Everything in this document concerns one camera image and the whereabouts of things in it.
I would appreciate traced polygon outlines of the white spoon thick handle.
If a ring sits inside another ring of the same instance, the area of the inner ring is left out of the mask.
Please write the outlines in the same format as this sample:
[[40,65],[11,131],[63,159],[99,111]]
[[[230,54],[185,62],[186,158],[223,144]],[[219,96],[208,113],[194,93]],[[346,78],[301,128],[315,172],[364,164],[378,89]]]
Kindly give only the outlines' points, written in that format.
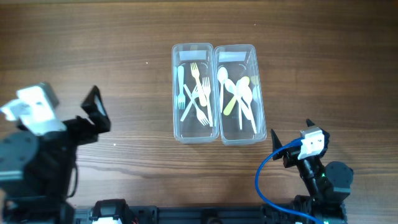
[[250,121],[251,121],[254,134],[257,134],[257,128],[256,128],[254,116],[253,116],[252,109],[251,109],[252,91],[251,91],[251,89],[250,89],[248,86],[243,85],[243,84],[240,84],[240,86],[239,86],[239,92],[240,92],[240,94],[241,94],[243,100],[244,100],[244,101],[246,102],[246,104],[248,105],[249,119],[250,119]]

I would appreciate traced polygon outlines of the translucent white plastic spoon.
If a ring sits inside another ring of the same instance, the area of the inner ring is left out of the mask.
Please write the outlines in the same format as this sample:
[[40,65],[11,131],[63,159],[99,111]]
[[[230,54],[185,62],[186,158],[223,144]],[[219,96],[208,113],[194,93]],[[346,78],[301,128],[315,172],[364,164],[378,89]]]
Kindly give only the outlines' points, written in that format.
[[241,83],[241,79],[239,79],[236,82],[236,98],[237,98],[237,102],[238,102],[238,121],[239,121],[239,129],[242,130],[243,129],[243,122],[242,122],[242,107],[241,107],[241,96],[239,94],[239,86]]

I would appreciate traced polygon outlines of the yellow plastic spoon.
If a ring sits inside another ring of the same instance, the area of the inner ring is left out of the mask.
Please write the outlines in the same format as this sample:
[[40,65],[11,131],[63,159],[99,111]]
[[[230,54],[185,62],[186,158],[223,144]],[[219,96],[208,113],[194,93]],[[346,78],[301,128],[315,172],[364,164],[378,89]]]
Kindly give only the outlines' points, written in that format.
[[[249,83],[250,83],[249,77],[246,77],[246,76],[242,77],[238,81],[240,81],[239,84],[243,84],[243,86],[248,86]],[[239,92],[238,92],[239,88],[236,87],[236,84],[234,84],[232,80],[226,79],[224,84],[225,84],[225,87],[226,87],[227,91],[234,95],[232,97],[232,99],[229,101],[229,103],[225,106],[224,110],[223,110],[223,114],[225,116],[228,116],[228,115],[231,114],[232,109],[233,109],[234,105],[236,104],[236,102],[238,102],[238,106],[239,106],[239,105],[241,105],[240,103],[242,103],[242,100],[241,100],[241,96],[239,95]],[[241,106],[241,109],[243,109],[243,113],[244,113],[245,117],[247,119],[251,119],[251,116],[249,115],[248,107],[244,103]]]

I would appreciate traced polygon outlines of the yellow plastic fork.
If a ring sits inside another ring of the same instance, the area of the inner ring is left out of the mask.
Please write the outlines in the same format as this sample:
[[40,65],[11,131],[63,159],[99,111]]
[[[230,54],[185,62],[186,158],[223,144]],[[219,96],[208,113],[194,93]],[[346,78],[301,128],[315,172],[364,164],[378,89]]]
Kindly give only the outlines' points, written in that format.
[[200,100],[200,105],[201,106],[206,106],[206,96],[203,91],[203,87],[200,82],[200,72],[198,69],[198,66],[195,62],[190,64],[190,69],[191,69],[191,74],[192,77],[195,79],[196,85],[197,85],[197,90],[198,90],[198,96]]

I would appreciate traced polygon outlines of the white spoon thin handle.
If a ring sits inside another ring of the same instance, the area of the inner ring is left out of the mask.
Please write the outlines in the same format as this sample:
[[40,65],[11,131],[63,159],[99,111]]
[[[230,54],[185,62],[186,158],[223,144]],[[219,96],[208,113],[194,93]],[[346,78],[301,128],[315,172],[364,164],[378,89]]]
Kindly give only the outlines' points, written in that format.
[[218,69],[217,75],[218,75],[218,81],[220,83],[220,111],[222,111],[224,82],[228,79],[228,71],[225,67],[220,67]]

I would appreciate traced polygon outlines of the light blue plastic fork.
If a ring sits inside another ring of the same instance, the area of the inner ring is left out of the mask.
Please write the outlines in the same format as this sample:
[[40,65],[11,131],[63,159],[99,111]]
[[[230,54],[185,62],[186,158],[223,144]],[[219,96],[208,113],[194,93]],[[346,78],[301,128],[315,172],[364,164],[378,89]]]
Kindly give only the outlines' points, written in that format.
[[183,85],[184,85],[184,67],[182,65],[177,67],[177,78],[178,78],[178,89],[179,94],[177,96],[178,99],[178,108],[180,110],[185,109],[185,95],[183,93]]

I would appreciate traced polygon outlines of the translucent white plastic fork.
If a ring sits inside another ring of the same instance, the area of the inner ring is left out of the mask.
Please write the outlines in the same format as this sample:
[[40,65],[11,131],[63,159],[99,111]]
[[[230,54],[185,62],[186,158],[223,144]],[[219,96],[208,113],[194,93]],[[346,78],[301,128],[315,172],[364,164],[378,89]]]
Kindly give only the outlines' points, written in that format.
[[185,108],[185,111],[182,115],[182,117],[180,118],[180,121],[183,122],[188,114],[188,112],[190,111],[190,108],[192,107],[192,104],[194,102],[194,100],[196,98],[198,98],[198,90],[197,90],[197,86],[193,89],[192,93],[191,93],[191,97],[193,98],[192,100],[190,100],[188,106]]

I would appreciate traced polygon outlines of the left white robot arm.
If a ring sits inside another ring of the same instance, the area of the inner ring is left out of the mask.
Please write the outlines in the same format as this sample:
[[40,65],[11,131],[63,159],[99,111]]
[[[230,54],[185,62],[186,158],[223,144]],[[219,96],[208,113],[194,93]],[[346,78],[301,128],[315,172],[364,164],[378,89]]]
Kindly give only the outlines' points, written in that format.
[[1,107],[18,131],[1,140],[1,190],[6,223],[73,223],[68,198],[72,174],[78,173],[78,146],[91,144],[111,129],[100,89],[93,86],[81,103],[87,118],[60,120],[59,100],[49,83],[17,90]]

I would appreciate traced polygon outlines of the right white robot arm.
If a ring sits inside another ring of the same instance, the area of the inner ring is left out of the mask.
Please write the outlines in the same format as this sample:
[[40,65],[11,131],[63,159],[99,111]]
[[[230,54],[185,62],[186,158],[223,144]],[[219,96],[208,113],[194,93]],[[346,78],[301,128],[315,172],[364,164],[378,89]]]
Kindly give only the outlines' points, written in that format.
[[307,188],[308,195],[296,195],[285,208],[304,213],[321,223],[347,224],[345,199],[351,193],[354,171],[345,163],[332,161],[322,164],[328,150],[330,133],[310,119],[300,131],[297,141],[272,157],[282,159],[285,168],[296,167]]

